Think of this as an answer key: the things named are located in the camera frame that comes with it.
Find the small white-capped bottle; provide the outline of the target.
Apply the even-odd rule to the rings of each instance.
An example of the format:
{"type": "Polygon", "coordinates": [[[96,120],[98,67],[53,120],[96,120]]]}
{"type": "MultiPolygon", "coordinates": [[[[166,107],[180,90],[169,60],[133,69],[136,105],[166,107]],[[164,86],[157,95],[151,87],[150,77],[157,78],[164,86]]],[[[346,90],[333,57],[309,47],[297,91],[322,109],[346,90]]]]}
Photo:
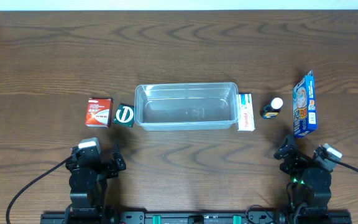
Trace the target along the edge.
{"type": "Polygon", "coordinates": [[[283,100],[281,98],[274,98],[268,105],[264,106],[261,117],[263,119],[273,119],[281,111],[283,100]]]}

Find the red medicine box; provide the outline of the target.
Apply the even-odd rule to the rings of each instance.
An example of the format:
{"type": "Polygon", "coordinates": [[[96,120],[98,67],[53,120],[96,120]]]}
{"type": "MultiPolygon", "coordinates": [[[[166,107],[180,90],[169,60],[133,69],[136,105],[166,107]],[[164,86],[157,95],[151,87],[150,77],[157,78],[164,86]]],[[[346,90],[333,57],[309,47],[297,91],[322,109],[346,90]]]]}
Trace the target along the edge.
{"type": "Polygon", "coordinates": [[[108,128],[111,124],[111,98],[90,98],[86,110],[85,125],[88,127],[108,128]]]}

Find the white Panadol box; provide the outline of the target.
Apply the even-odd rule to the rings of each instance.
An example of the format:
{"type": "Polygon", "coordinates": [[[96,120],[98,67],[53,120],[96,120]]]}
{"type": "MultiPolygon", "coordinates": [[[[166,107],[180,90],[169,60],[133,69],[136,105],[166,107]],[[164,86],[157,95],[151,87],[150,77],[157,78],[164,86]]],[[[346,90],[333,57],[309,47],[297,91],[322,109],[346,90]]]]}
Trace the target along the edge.
{"type": "Polygon", "coordinates": [[[252,96],[250,93],[241,93],[238,95],[239,117],[237,120],[238,131],[254,131],[254,112],[252,105],[252,96]]]}

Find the blue cooling patch box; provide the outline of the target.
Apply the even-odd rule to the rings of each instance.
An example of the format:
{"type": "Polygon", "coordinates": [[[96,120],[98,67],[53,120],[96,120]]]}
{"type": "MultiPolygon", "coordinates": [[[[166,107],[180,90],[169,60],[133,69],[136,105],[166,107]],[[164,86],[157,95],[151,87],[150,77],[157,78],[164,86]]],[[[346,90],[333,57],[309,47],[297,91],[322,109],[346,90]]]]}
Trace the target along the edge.
{"type": "Polygon", "coordinates": [[[303,138],[317,128],[314,75],[310,70],[293,88],[293,132],[296,138],[303,138]]]}

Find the clear plastic container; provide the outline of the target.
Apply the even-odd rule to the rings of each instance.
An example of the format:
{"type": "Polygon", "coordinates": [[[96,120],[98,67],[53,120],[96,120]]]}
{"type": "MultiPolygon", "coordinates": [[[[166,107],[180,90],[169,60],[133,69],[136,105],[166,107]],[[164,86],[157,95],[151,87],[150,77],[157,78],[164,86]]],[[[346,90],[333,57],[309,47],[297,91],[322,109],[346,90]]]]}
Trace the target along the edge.
{"type": "Polygon", "coordinates": [[[228,129],[238,120],[233,82],[139,85],[134,121],[146,131],[228,129]]]}

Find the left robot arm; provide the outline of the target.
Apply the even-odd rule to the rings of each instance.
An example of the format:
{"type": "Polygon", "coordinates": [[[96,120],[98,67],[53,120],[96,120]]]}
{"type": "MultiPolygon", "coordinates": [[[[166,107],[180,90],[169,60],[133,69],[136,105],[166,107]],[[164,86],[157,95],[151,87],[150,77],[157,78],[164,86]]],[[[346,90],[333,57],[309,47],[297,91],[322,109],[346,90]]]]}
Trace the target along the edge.
{"type": "Polygon", "coordinates": [[[118,144],[113,144],[112,158],[103,162],[96,138],[85,139],[71,149],[65,167],[70,171],[71,204],[66,208],[63,223],[119,223],[119,215],[105,204],[107,180],[126,170],[118,144]]]}

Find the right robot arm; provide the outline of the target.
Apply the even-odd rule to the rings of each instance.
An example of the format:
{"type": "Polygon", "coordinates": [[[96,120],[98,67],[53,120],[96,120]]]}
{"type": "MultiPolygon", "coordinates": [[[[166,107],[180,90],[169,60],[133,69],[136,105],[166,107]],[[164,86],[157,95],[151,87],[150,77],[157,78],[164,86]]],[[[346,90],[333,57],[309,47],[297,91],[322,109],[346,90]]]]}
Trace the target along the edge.
{"type": "Polygon", "coordinates": [[[326,218],[332,171],[323,164],[320,152],[315,150],[313,157],[300,152],[289,134],[273,155],[283,160],[280,170],[290,176],[286,186],[288,205],[276,212],[275,223],[318,223],[326,218]]]}

